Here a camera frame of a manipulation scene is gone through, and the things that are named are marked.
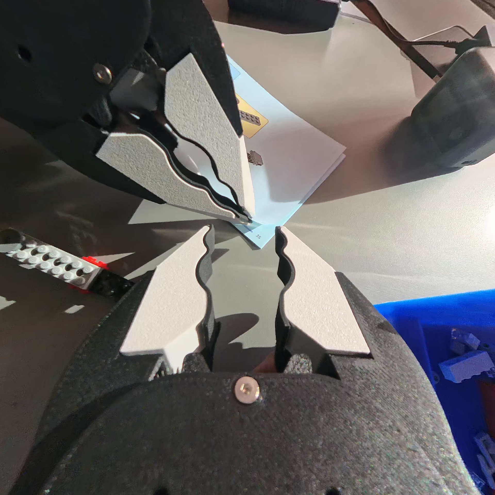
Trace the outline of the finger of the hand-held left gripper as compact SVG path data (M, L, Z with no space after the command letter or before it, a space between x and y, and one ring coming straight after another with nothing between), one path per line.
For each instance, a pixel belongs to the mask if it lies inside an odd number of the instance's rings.
M237 203L255 215L255 194L243 135L234 130L192 53L165 75L164 114L184 139L212 158L220 182L236 194Z
M246 211L215 196L204 177L183 168L150 133L115 129L96 157L174 207L244 225L251 223Z

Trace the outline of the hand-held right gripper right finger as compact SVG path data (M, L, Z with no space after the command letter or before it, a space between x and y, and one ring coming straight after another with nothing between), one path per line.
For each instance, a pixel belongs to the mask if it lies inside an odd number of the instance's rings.
M338 377L332 357L371 358L372 352L336 270L288 228L275 230L283 283L275 319L275 367L302 355L311 371Z

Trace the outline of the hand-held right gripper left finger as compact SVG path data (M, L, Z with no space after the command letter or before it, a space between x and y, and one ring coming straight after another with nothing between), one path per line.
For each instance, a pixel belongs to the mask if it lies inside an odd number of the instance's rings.
M157 265L120 347L122 355L157 354L167 372L181 372L187 355L206 349L214 330L207 287L214 238L214 226L204 226Z

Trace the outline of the light blue instruction booklet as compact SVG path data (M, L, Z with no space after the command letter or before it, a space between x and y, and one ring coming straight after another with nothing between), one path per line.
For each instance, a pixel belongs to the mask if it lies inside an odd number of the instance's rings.
M229 56L255 214L235 227L261 249L344 160L346 147L292 113Z

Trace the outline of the grey toy brick plate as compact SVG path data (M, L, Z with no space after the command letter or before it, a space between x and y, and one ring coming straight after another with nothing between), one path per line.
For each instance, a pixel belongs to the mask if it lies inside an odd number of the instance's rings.
M89 289L101 269L26 233L22 244L1 245L1 255L19 266L35 269L65 283Z

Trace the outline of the grey desk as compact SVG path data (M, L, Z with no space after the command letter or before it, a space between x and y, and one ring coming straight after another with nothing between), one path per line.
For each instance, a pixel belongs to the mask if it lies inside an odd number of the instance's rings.
M227 53L290 111L346 146L346 158L287 227L372 303L494 287L494 157L435 176L410 116L434 83L349 3L309 32L205 1ZM215 370L256 366L275 345L281 281L231 224L159 207L56 161L1 120L1 229L16 228L122 276L143 274L212 223L209 287L223 328ZM35 440L53 387L112 301L1 258L1 494Z

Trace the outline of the blue plastic bin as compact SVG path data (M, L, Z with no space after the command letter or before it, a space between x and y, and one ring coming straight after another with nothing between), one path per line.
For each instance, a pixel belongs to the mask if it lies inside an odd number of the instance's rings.
M438 362L448 353L446 347L452 328L470 330L479 339L494 344L494 289L387 302L375 308L405 340L435 392L440 379ZM494 399L494 387L492 394L488 390L484 391L486 405L490 397Z

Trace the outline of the black power strip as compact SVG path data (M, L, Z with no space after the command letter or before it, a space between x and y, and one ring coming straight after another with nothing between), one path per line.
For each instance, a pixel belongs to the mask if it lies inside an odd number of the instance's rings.
M229 13L315 31L333 28L341 5L342 1L228 1Z

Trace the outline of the pile of loose toy bricks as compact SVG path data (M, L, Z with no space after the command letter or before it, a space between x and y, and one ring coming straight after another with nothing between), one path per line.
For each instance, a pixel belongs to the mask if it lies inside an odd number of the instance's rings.
M494 494L494 344L470 330L452 328L447 354L438 362L436 392L468 474L482 494Z

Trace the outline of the dark grey adapter box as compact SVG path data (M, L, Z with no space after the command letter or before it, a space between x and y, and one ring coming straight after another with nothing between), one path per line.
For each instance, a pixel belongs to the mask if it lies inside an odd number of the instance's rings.
M462 54L417 103L411 120L431 164L460 169L494 154L494 47Z

